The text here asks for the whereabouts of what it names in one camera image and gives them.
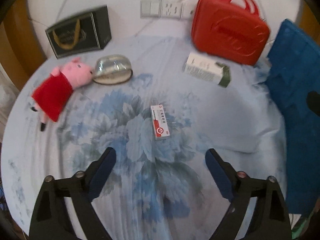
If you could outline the blue plastic storage bin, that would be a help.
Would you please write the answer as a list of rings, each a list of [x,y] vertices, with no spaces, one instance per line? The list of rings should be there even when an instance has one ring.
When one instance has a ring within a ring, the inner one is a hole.
[[[285,19],[268,54],[266,84],[285,120],[286,204],[307,216],[319,198],[319,116],[307,104],[319,92],[319,45]]]

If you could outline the white green long box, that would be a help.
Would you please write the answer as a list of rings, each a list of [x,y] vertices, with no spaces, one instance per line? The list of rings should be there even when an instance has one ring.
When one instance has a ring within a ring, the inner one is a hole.
[[[231,81],[229,66],[196,53],[189,54],[184,72],[198,79],[213,82],[223,88],[228,87]]]

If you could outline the red plastic carry case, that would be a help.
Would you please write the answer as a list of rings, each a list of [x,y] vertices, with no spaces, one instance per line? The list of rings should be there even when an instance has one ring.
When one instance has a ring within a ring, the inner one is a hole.
[[[254,0],[198,0],[191,28],[197,50],[253,66],[270,29]]]

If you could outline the pink pig plush red dress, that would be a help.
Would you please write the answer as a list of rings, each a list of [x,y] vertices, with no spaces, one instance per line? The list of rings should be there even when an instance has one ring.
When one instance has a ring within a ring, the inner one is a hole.
[[[94,68],[79,57],[55,67],[48,78],[37,87],[31,98],[32,111],[41,112],[40,131],[46,129],[48,120],[57,122],[73,92],[93,80]]]

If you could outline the red white medicine box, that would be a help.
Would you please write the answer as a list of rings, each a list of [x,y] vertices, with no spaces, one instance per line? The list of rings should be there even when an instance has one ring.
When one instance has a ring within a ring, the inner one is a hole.
[[[169,126],[163,105],[150,106],[153,133],[156,140],[170,137]]]

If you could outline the floral blue white bedsheet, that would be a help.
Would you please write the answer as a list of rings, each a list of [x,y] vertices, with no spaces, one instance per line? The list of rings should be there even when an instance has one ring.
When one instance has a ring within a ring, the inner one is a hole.
[[[229,206],[206,167],[210,148],[253,178],[276,177],[286,191],[285,125],[265,85],[269,62],[227,61],[223,88],[184,72],[194,51],[188,39],[140,36],[82,54],[90,65],[124,55],[133,77],[76,90],[43,132],[31,94],[67,59],[52,57],[35,72],[9,115],[1,154],[5,199],[24,231],[45,176],[68,178],[108,147],[117,162],[93,207],[113,239],[208,239]],[[164,107],[167,139],[155,139],[153,105]]]

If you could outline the clear dome plastic container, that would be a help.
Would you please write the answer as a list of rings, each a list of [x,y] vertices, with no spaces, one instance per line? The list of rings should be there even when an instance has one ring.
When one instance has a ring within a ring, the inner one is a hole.
[[[113,54],[101,57],[95,65],[93,81],[101,85],[117,85],[133,77],[130,60],[124,55]]]

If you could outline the brown wooden headboard frame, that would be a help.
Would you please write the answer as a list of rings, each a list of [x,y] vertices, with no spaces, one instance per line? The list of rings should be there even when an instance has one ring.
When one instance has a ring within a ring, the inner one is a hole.
[[[1,23],[1,65],[18,90],[46,61],[28,18],[27,0],[16,0]]]

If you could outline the white wall switch socket panel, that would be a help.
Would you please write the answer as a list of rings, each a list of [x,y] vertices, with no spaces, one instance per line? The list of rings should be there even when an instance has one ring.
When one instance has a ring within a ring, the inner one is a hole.
[[[140,17],[190,20],[193,18],[195,8],[195,3],[167,0],[141,0]]]

